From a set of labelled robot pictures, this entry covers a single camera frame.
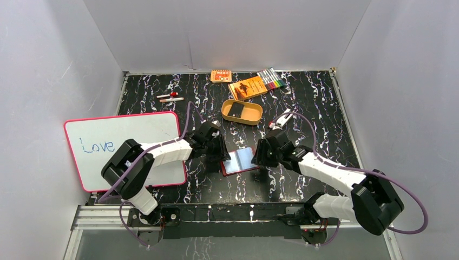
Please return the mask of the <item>red card holder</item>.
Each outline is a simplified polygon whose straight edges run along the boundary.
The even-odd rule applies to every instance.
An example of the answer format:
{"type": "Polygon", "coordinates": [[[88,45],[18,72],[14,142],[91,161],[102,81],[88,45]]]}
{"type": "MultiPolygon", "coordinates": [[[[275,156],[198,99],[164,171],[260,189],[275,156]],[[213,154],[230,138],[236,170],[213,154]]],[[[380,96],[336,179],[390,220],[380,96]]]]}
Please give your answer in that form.
{"type": "Polygon", "coordinates": [[[222,175],[231,176],[258,169],[259,167],[252,163],[254,153],[253,147],[240,148],[229,152],[230,160],[221,162],[222,175]]]}

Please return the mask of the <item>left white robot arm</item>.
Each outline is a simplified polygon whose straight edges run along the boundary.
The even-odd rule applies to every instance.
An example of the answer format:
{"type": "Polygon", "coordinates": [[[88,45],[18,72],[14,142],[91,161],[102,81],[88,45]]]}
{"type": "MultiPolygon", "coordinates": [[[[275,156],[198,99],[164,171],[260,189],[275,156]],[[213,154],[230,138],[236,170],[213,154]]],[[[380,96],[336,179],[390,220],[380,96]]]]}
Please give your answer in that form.
{"type": "Polygon", "coordinates": [[[156,167],[183,162],[201,156],[211,163],[230,160],[225,139],[217,121],[204,121],[191,133],[144,148],[134,139],[126,140],[101,170],[102,178],[110,185],[108,194],[115,191],[124,201],[141,212],[141,219],[156,225],[162,217],[159,203],[146,188],[150,171],[156,167]]]}

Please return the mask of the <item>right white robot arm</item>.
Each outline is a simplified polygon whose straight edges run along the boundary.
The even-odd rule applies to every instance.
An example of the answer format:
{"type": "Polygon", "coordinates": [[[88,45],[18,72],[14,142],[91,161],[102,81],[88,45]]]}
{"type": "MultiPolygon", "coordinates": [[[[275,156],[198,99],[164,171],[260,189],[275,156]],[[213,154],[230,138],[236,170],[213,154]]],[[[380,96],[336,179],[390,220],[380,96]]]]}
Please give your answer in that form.
{"type": "Polygon", "coordinates": [[[280,129],[270,131],[258,140],[252,163],[262,167],[284,166],[287,170],[317,179],[342,196],[317,192],[295,213],[288,213],[286,221],[300,225],[319,224],[327,218],[357,222],[373,235],[381,235],[404,210],[404,204],[380,172],[361,174],[344,170],[341,165],[319,159],[307,146],[296,146],[280,129]]]}

